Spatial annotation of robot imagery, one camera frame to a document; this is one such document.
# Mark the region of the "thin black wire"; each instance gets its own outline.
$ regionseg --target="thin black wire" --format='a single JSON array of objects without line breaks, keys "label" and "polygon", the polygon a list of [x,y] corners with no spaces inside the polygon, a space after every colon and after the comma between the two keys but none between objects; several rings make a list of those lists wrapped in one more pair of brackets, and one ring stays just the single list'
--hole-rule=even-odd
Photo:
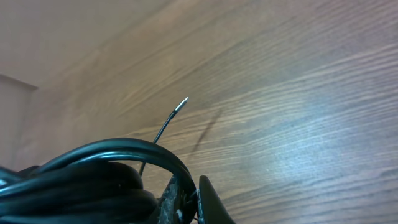
[{"label": "thin black wire", "polygon": [[[153,141],[154,144],[157,143],[157,140],[159,140],[160,136],[162,135],[164,129],[167,127],[167,125],[169,124],[169,122],[171,121],[171,119],[172,119],[172,116],[170,115],[170,116],[167,118],[166,122],[163,124],[162,128],[161,128],[161,129],[159,130],[159,132],[157,133],[157,135],[156,135],[156,137],[155,137],[155,139],[154,139],[154,141]],[[138,172],[138,173],[139,173],[140,177],[142,177],[142,173],[143,173],[143,171],[144,171],[145,164],[146,164],[146,162],[142,162],[142,164],[141,164],[141,166],[140,166],[140,168],[139,168],[139,172]]]},{"label": "thin black wire", "polygon": [[[169,117],[167,118],[166,122],[163,124],[163,126],[161,127],[161,129],[159,130],[159,132],[157,133],[153,143],[156,144],[157,141],[159,140],[160,136],[162,135],[162,133],[164,132],[164,129],[166,129],[167,125],[170,123],[170,121],[174,118],[174,116],[180,111],[180,109],[185,105],[185,103],[187,102],[188,97],[186,97],[183,101],[181,101],[181,103],[173,110],[173,112],[169,115]],[[142,177],[142,173],[144,172],[144,168],[145,168],[145,164],[146,162],[143,162],[139,168],[139,175],[140,177]]]}]

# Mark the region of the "wood grain surface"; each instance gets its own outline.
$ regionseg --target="wood grain surface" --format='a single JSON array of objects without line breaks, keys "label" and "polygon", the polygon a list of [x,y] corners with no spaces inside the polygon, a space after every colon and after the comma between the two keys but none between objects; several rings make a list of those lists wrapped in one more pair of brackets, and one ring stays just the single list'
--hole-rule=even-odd
[{"label": "wood grain surface", "polygon": [[151,141],[186,96],[159,144],[237,223],[398,223],[398,1],[165,1],[36,91],[14,168]]}]

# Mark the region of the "black rubber cord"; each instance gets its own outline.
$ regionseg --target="black rubber cord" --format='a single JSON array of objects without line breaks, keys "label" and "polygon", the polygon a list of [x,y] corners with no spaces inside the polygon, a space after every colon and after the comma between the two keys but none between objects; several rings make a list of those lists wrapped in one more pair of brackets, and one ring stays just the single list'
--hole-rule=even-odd
[{"label": "black rubber cord", "polygon": [[0,185],[0,223],[143,222],[157,200],[143,189],[133,168],[110,162],[116,160],[163,167],[179,179],[187,201],[195,195],[188,169],[170,151],[139,139],[107,139],[72,150],[24,176],[0,169],[7,179]]}]

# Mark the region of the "stripped wire end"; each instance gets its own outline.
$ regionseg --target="stripped wire end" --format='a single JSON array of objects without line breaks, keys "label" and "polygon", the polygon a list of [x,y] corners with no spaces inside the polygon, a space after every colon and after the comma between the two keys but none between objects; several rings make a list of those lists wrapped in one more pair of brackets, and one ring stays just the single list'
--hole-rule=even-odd
[{"label": "stripped wire end", "polygon": [[186,97],[181,103],[174,109],[175,112],[179,112],[181,108],[187,103],[188,97]]}]

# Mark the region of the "white wall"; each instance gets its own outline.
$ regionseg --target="white wall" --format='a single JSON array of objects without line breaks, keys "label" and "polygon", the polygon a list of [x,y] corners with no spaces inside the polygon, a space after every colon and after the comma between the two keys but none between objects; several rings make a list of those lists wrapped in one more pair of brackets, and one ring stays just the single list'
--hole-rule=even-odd
[{"label": "white wall", "polygon": [[0,75],[0,164],[13,166],[34,87]]},{"label": "white wall", "polygon": [[1,0],[0,73],[40,87],[169,0]]}]

